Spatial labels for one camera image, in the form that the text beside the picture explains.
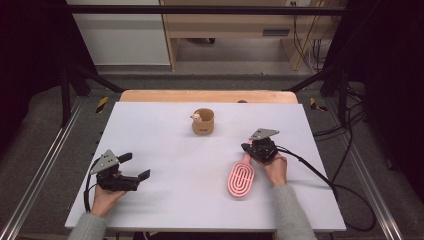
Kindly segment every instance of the floor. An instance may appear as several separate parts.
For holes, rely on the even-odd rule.
[[[174,72],[155,66],[124,69],[103,68],[102,75],[117,85],[133,89],[287,89],[313,74],[303,67],[293,72],[279,41],[258,41],[253,39],[217,39],[209,44],[204,39],[187,39],[180,45],[177,68]],[[112,93],[95,82],[89,81],[92,93],[88,98],[76,98],[73,103],[80,104],[78,118],[72,130],[61,132],[60,89],[53,88],[35,96],[30,103],[30,112],[22,122],[12,147],[1,156],[0,226],[4,229],[10,220],[18,223],[15,228],[17,239],[65,239],[69,230],[63,224],[75,200],[81,181],[96,150],[96,142],[107,123],[113,109],[113,102],[119,94]],[[335,98],[322,98],[319,93],[321,82],[316,82],[296,93],[304,105],[312,132],[329,129],[337,124],[332,115]],[[363,92],[363,86],[352,84]],[[102,113],[95,113],[102,96],[109,102]],[[310,99],[314,98],[319,107],[330,111],[311,109]],[[349,99],[352,106],[355,99]],[[50,150],[55,137],[65,136],[63,145],[55,145]],[[332,176],[346,150],[346,134],[324,140],[317,138],[316,143],[327,174]],[[402,238],[389,238],[385,232],[385,219],[378,219],[369,231],[348,228],[346,232],[317,233],[318,239],[424,239],[424,206],[414,195],[402,173],[387,168],[385,153],[379,147],[371,126],[366,121],[358,122],[353,131],[354,146],[343,165],[338,183],[349,186],[361,196],[367,196],[367,189],[359,177],[358,158],[364,162],[375,185],[389,210],[396,229]],[[47,156],[54,159],[50,165]],[[45,177],[40,176],[39,167],[45,166]],[[341,211],[345,220],[353,226],[367,228],[372,214],[367,206],[350,192],[340,190]],[[20,219],[12,219],[14,212],[21,210]],[[114,232],[108,232],[112,239]],[[133,233],[122,233],[121,239],[132,238]],[[163,239],[157,235],[152,239]],[[215,239],[227,239],[226,236]]]

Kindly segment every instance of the pink hairbrush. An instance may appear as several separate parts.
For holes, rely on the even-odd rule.
[[[250,165],[250,155],[244,154],[242,162],[234,164],[228,178],[228,191],[234,197],[240,198],[246,195],[252,186],[255,171]]]

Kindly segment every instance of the human arm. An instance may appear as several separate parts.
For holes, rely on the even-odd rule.
[[[260,164],[274,185],[272,193],[277,212],[278,238],[281,240],[316,240],[293,188],[287,185],[287,159],[277,154],[271,163]]]
[[[84,213],[81,216],[68,240],[102,240],[106,231],[105,217],[125,193],[125,191],[111,192],[103,190],[97,185],[91,212]]]

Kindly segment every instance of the human hand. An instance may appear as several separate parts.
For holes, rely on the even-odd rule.
[[[275,186],[287,184],[287,158],[277,153],[271,163],[256,162],[262,165],[267,177]]]
[[[106,217],[109,211],[115,206],[118,199],[124,196],[126,191],[112,192],[104,190],[99,185],[96,185],[94,193],[94,203],[91,209],[91,214],[98,217]]]

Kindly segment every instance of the gray floor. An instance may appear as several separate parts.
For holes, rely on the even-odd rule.
[[[121,87],[131,89],[267,89],[281,90],[306,79],[308,69],[292,72],[284,49],[278,41],[220,40],[215,45],[203,40],[182,42],[175,72],[155,70],[137,75],[108,72],[104,76]],[[52,166],[38,197],[20,229],[20,234],[58,236],[69,234],[64,223],[69,206],[89,167],[96,142],[119,94],[112,93],[90,81],[92,93],[83,98],[83,108],[66,139],[55,164]],[[315,83],[297,93],[304,105],[312,132],[329,129],[337,124],[332,114],[310,109],[310,98],[318,106],[326,106],[332,99],[319,94],[321,83]],[[360,84],[354,84],[358,90]],[[109,96],[102,113],[95,113],[102,96]],[[12,147],[0,161],[0,226],[5,226],[25,194],[33,176],[60,130],[60,89],[53,88],[35,96],[30,112],[22,123]],[[424,239],[424,206],[401,172],[389,170],[385,153],[379,147],[373,131],[366,122],[354,127],[354,143],[375,180],[404,239]],[[342,137],[317,141],[327,175],[333,176],[345,151]],[[350,187],[365,196],[358,175],[349,156],[337,183]],[[366,227],[371,215],[366,206],[350,193],[340,190],[340,207],[343,217],[354,226]],[[330,239],[329,233],[318,233],[319,239]],[[349,228],[334,233],[335,239],[386,239],[382,227],[377,225],[368,232]]]

